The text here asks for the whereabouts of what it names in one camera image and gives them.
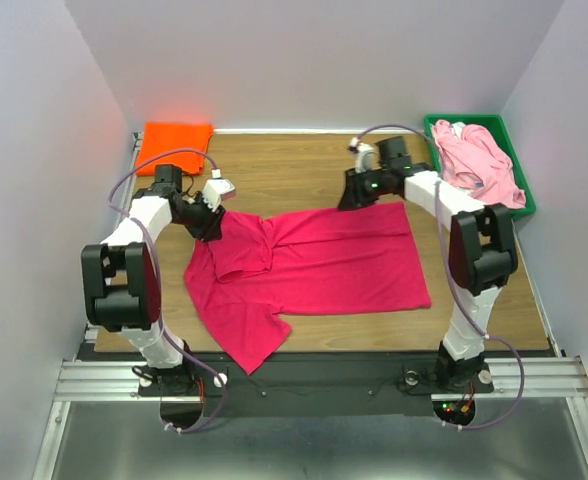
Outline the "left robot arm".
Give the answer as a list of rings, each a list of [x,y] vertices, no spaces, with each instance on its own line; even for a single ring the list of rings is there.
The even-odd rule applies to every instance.
[[[186,396],[203,388],[188,345],[162,318],[155,242],[171,224],[183,226],[197,241],[221,239],[222,203],[235,193],[219,168],[194,196],[184,192],[183,176],[177,166],[157,166],[153,183],[135,192],[116,229],[81,252],[88,321],[120,334],[139,351],[145,363],[133,373],[140,392],[150,396]]]

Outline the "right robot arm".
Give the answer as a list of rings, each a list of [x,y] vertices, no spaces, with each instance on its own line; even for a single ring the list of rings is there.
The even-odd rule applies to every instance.
[[[456,390],[473,381],[489,384],[484,356],[488,325],[502,289],[518,268],[508,208],[476,200],[429,165],[413,162],[400,136],[375,145],[354,137],[348,149],[355,165],[345,173],[340,209],[369,207],[393,194],[436,218],[454,307],[427,377],[430,390]]]

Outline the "magenta t-shirt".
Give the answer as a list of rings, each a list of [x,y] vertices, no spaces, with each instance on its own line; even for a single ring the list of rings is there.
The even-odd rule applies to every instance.
[[[289,336],[284,314],[380,313],[431,305],[400,203],[267,219],[228,212],[221,231],[221,239],[195,245],[184,282],[207,331],[248,375]]]

